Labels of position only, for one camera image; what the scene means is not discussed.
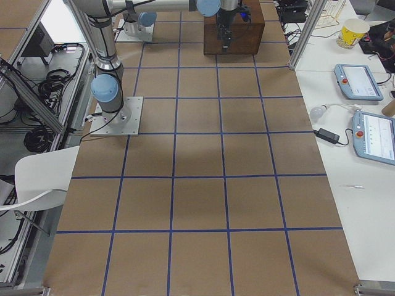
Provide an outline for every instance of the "brown box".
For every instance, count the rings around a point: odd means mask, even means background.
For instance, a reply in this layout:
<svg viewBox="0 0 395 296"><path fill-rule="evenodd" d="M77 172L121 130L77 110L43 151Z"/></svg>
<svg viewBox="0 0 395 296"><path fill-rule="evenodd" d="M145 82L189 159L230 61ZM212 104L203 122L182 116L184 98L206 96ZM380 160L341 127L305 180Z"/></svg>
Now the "brown box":
<svg viewBox="0 0 395 296"><path fill-rule="evenodd" d="M222 51L222 40L217 39L217 16L204 18L204 54L257 54L265 20L259 0L244 0L251 8L251 24L243 22L239 14L231 26L233 41L226 52Z"/></svg>

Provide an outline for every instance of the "black power adapter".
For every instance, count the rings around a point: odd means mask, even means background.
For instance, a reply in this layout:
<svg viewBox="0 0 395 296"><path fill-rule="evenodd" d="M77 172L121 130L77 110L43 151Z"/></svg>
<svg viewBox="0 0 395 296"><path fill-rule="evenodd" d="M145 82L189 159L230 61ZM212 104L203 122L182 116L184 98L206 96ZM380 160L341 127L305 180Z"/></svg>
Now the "black power adapter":
<svg viewBox="0 0 395 296"><path fill-rule="evenodd" d="M338 134L331 133L330 131L327 131L323 128L320 128L318 131L315 130L314 134L316 135L316 137L326 140L332 144L337 144L340 138Z"/></svg>

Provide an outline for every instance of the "blue tablet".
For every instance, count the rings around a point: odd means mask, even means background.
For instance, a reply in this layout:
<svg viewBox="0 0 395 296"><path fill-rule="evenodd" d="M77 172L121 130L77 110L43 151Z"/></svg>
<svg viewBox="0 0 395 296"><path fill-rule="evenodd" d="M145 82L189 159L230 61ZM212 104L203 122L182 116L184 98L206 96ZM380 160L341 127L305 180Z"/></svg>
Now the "blue tablet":
<svg viewBox="0 0 395 296"><path fill-rule="evenodd" d="M353 143L359 157L395 165L395 119L357 111L352 119Z"/></svg>
<svg viewBox="0 0 395 296"><path fill-rule="evenodd" d="M335 66L335 75L341 91L350 100L384 99L368 66L338 64Z"/></svg>

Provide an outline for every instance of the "chair leg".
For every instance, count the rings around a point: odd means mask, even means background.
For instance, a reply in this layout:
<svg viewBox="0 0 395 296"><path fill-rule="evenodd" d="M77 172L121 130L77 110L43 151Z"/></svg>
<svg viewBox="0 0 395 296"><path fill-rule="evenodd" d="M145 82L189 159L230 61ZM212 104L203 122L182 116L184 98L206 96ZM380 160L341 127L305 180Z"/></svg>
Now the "chair leg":
<svg viewBox="0 0 395 296"><path fill-rule="evenodd" d="M18 215L24 217L27 221L27 223L33 225L35 228L37 228L38 230L42 231L43 233L45 233L47 236L49 236L49 232L45 231L43 228L40 227L40 225L38 225L37 223L34 223L29 217L27 217L25 214L23 214L21 211L15 211Z"/></svg>

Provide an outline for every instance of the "yellow container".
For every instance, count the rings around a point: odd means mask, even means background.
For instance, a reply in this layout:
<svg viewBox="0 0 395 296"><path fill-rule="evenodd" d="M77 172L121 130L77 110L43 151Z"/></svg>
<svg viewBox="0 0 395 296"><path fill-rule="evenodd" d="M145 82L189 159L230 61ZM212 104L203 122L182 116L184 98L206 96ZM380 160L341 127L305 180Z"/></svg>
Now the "yellow container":
<svg viewBox="0 0 395 296"><path fill-rule="evenodd" d="M369 32L369 29L369 24L364 20L350 18L344 22L336 42L343 48L353 48Z"/></svg>

